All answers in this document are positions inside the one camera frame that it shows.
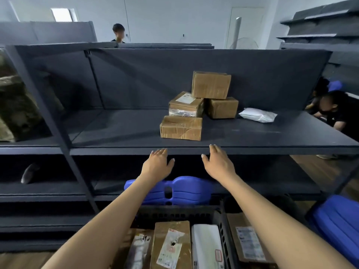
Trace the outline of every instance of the wooden floor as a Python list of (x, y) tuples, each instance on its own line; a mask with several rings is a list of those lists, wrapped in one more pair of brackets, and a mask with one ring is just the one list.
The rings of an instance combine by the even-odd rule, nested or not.
[[(322, 160), (316, 156), (292, 156), (303, 170), (323, 189), (330, 187), (341, 170), (350, 164), (350, 159)], [(343, 190), (343, 195), (359, 201), (359, 177), (353, 179)], [(302, 201), (297, 204), (308, 210), (314, 202)], [(0, 254), (0, 269), (40, 269), (53, 253), (3, 253)]]

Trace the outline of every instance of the white pole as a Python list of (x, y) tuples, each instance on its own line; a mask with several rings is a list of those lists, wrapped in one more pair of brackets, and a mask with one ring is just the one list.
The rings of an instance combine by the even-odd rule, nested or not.
[(232, 49), (236, 49), (237, 48), (237, 41), (238, 41), (238, 36), (240, 34), (240, 23), (242, 22), (242, 17), (238, 17), (236, 19), (236, 26), (234, 27), (234, 35), (233, 35), (233, 43), (232, 43)]

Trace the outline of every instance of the black hair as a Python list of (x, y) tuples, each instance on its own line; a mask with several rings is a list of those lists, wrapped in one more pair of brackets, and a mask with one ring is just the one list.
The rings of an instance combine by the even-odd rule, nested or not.
[(319, 78), (316, 87), (314, 88), (314, 91), (316, 92), (316, 96), (323, 96), (326, 93), (328, 93), (328, 85), (329, 85), (329, 80), (321, 76)]
[(123, 27), (122, 24), (114, 24), (113, 27), (112, 27), (112, 30), (114, 32), (120, 32), (120, 31), (124, 31), (125, 28)]
[(348, 95), (340, 90), (330, 91), (323, 97), (329, 97), (333, 105), (338, 105), (338, 108), (344, 108), (348, 104)]

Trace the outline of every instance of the shoe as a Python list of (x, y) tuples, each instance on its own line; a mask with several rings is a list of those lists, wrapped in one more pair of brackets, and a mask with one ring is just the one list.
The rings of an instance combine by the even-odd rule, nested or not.
[(338, 155), (316, 155), (318, 158), (321, 158), (322, 160), (336, 160), (338, 158)]

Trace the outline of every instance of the brown cardboard box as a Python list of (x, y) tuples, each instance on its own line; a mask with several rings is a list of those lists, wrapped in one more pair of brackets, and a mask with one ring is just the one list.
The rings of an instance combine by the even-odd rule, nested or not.
[(237, 114), (238, 100), (227, 97), (225, 100), (209, 99), (208, 116), (213, 119), (235, 118)]
[(152, 244), (153, 244), (153, 234), (154, 230), (145, 230), (145, 229), (136, 229), (136, 228), (130, 228), (123, 239), (123, 242), (121, 246), (119, 247), (116, 257), (113, 260), (113, 263), (111, 265), (111, 269), (123, 269), (126, 259), (128, 257), (128, 253), (130, 251), (132, 242), (135, 238), (135, 235), (143, 234), (146, 236), (150, 236), (150, 242), (149, 247), (147, 250), (147, 254), (145, 257), (145, 261), (143, 263), (142, 269), (150, 269), (150, 262), (151, 262), (151, 251), (152, 251)]
[[(255, 231), (245, 214), (227, 213), (227, 218), (239, 260), (241, 262), (257, 263), (257, 265), (254, 265), (256, 265), (258, 268), (266, 268), (265, 265), (259, 265), (258, 263), (268, 264), (267, 268), (276, 268), (274, 259), (269, 254), (262, 241), (260, 239), (256, 239), (257, 235), (255, 234)], [(256, 255), (253, 255), (252, 253), (254, 253), (255, 245), (259, 245), (259, 247), (256, 247)]]
[(164, 268), (192, 268), (189, 221), (156, 223), (151, 253), (151, 269)]
[(202, 118), (165, 116), (159, 128), (161, 138), (201, 140)]
[(192, 96), (226, 99), (230, 83), (231, 75), (226, 73), (193, 72)]
[(169, 114), (186, 117), (202, 117), (203, 98), (193, 98), (192, 94), (182, 91), (169, 102)]

